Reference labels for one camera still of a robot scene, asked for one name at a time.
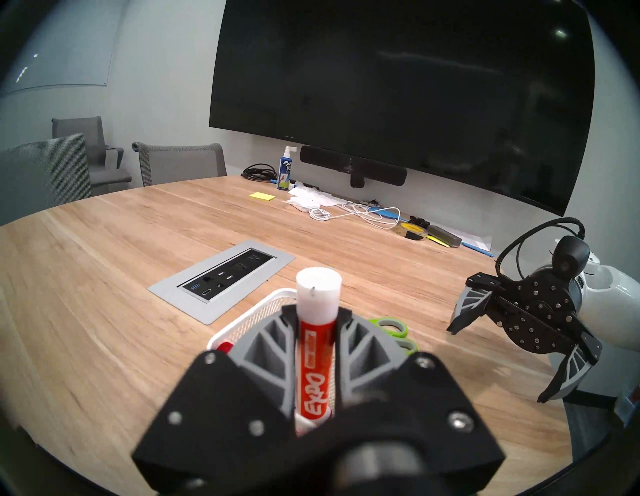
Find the red marker label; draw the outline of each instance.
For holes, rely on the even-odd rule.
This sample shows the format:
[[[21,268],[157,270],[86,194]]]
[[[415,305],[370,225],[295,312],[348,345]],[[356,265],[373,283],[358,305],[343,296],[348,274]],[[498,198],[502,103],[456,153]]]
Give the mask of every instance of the red marker label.
[[[335,321],[321,326],[300,321],[298,411],[310,420],[320,419],[328,407],[334,341]]]

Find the silver outlet frame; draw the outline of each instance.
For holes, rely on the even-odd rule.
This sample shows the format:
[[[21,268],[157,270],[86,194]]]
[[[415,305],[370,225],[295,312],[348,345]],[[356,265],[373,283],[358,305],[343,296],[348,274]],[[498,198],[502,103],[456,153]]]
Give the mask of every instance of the silver outlet frame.
[[[266,253],[273,258],[251,273],[244,276],[238,282],[232,284],[221,293],[215,295],[209,301],[199,298],[196,294],[182,288],[186,282],[210,271],[211,269],[237,257],[241,253],[253,248]],[[213,255],[202,262],[178,272],[160,282],[151,285],[148,289],[156,296],[162,298],[185,314],[202,322],[205,325],[213,323],[225,312],[233,308],[251,292],[258,289],[262,283],[275,275],[280,269],[295,259],[290,253],[277,250],[266,244],[248,239],[224,252]]]

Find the spray nozzle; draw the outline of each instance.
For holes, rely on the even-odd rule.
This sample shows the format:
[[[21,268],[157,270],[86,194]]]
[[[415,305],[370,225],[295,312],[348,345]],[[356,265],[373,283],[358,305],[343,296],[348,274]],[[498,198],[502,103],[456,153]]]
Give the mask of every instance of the spray nozzle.
[[[290,159],[291,158],[291,152],[297,152],[297,151],[298,151],[297,147],[285,147],[284,148],[283,157]]]

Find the white mesh basket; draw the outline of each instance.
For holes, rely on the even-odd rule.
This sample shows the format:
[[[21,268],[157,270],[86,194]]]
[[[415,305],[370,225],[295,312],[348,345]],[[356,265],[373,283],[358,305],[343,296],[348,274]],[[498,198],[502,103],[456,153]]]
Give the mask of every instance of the white mesh basket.
[[[217,349],[220,344],[229,341],[235,344],[241,336],[251,327],[256,325],[262,319],[278,312],[284,305],[293,305],[296,303],[296,290],[291,288],[277,289],[269,296],[261,300],[258,304],[247,310],[228,326],[221,329],[213,335],[209,340],[207,349]],[[333,402],[335,399],[335,353],[333,354],[331,363],[331,375],[329,380],[329,407],[333,411]],[[309,420],[304,419],[296,413],[296,430],[300,432],[299,427],[308,430],[314,425]]]

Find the chair armrest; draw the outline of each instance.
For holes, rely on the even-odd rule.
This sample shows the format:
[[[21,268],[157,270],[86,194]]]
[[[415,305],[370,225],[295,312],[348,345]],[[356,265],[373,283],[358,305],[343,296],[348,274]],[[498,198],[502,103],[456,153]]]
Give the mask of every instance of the chair armrest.
[[[107,150],[118,150],[118,162],[116,164],[116,169],[120,168],[120,162],[122,162],[122,156],[124,155],[124,149],[123,148],[116,148],[116,147],[107,147]]]

